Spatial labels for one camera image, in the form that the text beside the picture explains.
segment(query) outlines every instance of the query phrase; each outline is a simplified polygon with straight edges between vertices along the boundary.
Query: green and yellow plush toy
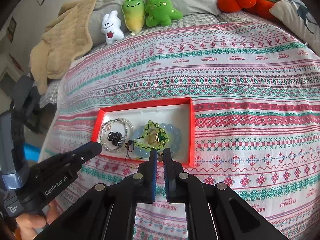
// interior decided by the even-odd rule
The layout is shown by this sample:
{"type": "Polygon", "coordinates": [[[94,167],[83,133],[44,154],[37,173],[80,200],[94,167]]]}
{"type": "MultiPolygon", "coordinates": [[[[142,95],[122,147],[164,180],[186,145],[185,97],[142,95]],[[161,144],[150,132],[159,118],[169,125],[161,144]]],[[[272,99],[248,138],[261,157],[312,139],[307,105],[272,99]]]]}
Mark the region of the green and yellow plush toy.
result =
{"type": "Polygon", "coordinates": [[[122,4],[122,12],[124,14],[125,25],[132,35],[141,32],[144,25],[144,1],[143,0],[126,0],[122,4]]]}
{"type": "Polygon", "coordinates": [[[146,12],[149,14],[146,25],[149,27],[160,24],[161,26],[171,25],[171,20],[179,20],[182,13],[173,8],[170,0],[148,0],[146,12]]]}

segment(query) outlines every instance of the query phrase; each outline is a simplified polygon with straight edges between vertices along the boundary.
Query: white bunny plush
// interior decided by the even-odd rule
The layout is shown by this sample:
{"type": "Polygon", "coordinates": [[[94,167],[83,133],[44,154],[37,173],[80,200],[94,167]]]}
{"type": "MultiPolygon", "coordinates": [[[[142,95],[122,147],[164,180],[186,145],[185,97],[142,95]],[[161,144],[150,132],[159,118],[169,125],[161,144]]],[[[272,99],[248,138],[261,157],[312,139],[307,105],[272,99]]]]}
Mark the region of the white bunny plush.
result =
{"type": "Polygon", "coordinates": [[[118,18],[118,12],[112,11],[106,14],[102,19],[101,31],[106,36],[106,43],[111,45],[114,41],[124,38],[123,32],[120,30],[121,20],[118,18]]]}

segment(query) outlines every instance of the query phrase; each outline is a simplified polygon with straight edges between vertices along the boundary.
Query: human hand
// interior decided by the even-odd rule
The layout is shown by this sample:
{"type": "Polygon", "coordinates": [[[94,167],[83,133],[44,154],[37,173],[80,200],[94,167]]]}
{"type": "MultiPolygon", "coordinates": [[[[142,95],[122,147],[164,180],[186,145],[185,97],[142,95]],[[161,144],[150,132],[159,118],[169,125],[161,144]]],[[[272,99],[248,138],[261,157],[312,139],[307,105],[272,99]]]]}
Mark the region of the human hand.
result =
{"type": "Polygon", "coordinates": [[[49,211],[45,218],[38,215],[22,214],[16,218],[16,222],[20,228],[20,236],[22,240],[32,240],[37,236],[35,228],[43,228],[46,222],[50,225],[60,215],[56,202],[49,203],[49,211]]]}

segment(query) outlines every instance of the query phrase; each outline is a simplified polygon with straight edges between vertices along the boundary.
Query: striped fabric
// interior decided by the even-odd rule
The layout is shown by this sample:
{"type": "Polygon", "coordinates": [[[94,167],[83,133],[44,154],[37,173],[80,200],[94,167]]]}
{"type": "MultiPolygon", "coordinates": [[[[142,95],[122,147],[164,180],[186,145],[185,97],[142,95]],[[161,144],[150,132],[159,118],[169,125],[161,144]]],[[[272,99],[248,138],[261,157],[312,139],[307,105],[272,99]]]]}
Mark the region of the striped fabric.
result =
{"type": "MultiPolygon", "coordinates": [[[[74,62],[42,158],[90,140],[101,107],[191,96],[194,168],[223,181],[289,239],[305,239],[319,217],[320,58],[266,22],[174,27],[127,38],[74,62]]],[[[88,161],[58,201],[66,209],[95,183],[137,171],[106,157],[88,161]]],[[[187,239],[182,204],[139,204],[134,239],[187,239]]]]}

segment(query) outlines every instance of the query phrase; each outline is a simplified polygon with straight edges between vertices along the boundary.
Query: white pillow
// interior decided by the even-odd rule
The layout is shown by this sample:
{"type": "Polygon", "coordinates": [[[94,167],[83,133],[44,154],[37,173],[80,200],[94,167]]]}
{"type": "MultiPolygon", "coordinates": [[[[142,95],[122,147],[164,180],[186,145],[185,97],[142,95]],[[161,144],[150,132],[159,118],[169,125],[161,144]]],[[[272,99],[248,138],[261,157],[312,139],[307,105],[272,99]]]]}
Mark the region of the white pillow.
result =
{"type": "Polygon", "coordinates": [[[303,2],[282,0],[269,11],[320,56],[320,28],[303,2]]]}

